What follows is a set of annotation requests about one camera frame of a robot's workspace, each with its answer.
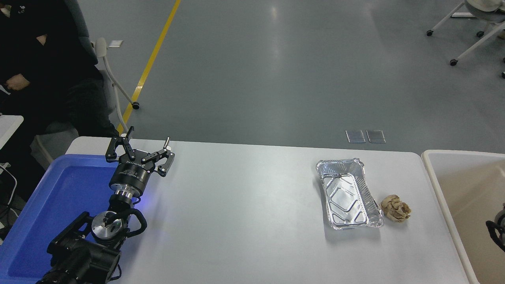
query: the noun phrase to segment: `beige plastic bin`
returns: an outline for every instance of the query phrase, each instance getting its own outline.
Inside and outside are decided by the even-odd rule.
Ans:
[[[427,150],[422,158],[468,279],[505,283],[505,252],[485,225],[505,203],[505,155]]]

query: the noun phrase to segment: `white desk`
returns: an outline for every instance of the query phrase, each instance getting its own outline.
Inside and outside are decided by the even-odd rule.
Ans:
[[[14,131],[23,122],[23,117],[19,115],[0,115],[0,149],[11,138]]]
[[[80,137],[67,154],[103,155],[108,143]],[[163,141],[131,144],[154,152]],[[174,164],[167,177],[151,177],[137,205],[148,227],[122,247],[118,283],[468,283],[416,154],[170,146]],[[379,229],[331,229],[315,166],[348,158],[365,164],[377,202],[397,194],[412,208],[411,219],[386,219]]]

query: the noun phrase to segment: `person's hand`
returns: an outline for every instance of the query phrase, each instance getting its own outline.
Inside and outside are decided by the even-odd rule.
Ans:
[[[21,74],[14,75],[9,80],[7,80],[5,82],[5,85],[7,85],[7,89],[14,90],[14,91],[22,90],[22,89],[26,88],[29,84],[30,84],[30,81],[28,81]]]

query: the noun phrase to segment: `aluminum foil tray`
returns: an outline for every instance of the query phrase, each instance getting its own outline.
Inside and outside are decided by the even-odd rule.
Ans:
[[[357,158],[319,161],[316,166],[328,221],[335,230],[379,228],[384,223],[384,214],[368,190],[363,167]]]

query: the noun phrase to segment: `blue tray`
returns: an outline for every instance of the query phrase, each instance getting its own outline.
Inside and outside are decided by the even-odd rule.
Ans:
[[[0,283],[33,284],[49,271],[46,249],[56,235],[83,211],[107,210],[117,165],[95,155],[64,155],[51,164],[0,246]]]

